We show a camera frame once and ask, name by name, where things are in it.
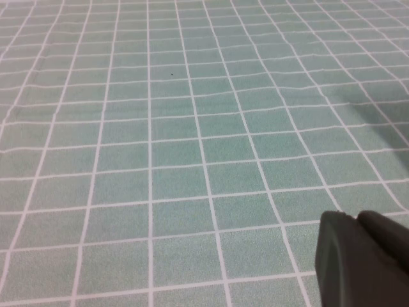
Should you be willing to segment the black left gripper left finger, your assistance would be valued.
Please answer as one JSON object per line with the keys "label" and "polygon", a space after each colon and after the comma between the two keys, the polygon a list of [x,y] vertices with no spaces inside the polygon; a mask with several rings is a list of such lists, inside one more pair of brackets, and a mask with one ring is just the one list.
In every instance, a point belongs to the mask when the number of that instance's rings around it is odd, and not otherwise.
{"label": "black left gripper left finger", "polygon": [[408,306],[408,274],[357,217],[322,213],[315,271],[322,306]]}

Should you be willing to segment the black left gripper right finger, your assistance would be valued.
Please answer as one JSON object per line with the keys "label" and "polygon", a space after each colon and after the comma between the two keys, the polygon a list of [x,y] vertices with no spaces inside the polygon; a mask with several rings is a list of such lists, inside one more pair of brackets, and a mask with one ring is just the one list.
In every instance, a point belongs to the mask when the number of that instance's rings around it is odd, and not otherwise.
{"label": "black left gripper right finger", "polygon": [[357,221],[408,274],[408,228],[371,210],[361,211]]}

